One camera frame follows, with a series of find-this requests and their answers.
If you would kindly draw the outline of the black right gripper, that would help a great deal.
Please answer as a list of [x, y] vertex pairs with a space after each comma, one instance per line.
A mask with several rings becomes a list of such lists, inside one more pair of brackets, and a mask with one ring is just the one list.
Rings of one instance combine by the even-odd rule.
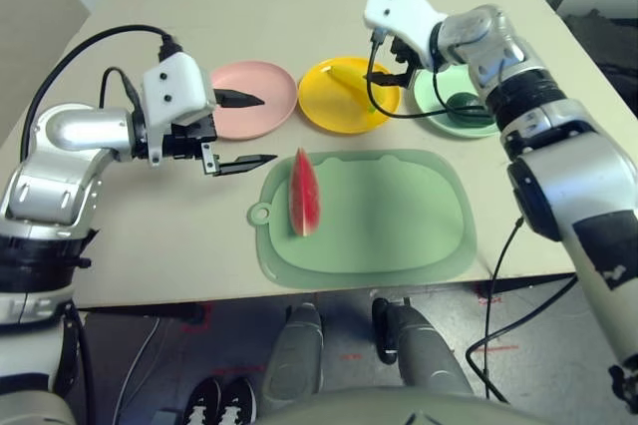
[[407, 69], [402, 74], [390, 74], [381, 71], [373, 71], [365, 75], [367, 82], [380, 87], [400, 87], [408, 89], [412, 83], [414, 74], [424, 68], [421, 58], [407, 43], [395, 36], [390, 48], [398, 64], [405, 64]]

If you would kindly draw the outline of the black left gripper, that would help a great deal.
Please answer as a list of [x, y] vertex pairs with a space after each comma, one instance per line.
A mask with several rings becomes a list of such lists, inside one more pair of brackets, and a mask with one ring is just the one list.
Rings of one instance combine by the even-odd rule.
[[[264, 101], [254, 95], [230, 90], [213, 90], [219, 107], [255, 107]], [[170, 132], [162, 139], [162, 156], [176, 160], [200, 160], [206, 175], [216, 177], [248, 173], [275, 160], [276, 155], [258, 154], [237, 157], [232, 162], [220, 163], [213, 151], [217, 140], [212, 115], [206, 115], [186, 126], [170, 125]]]

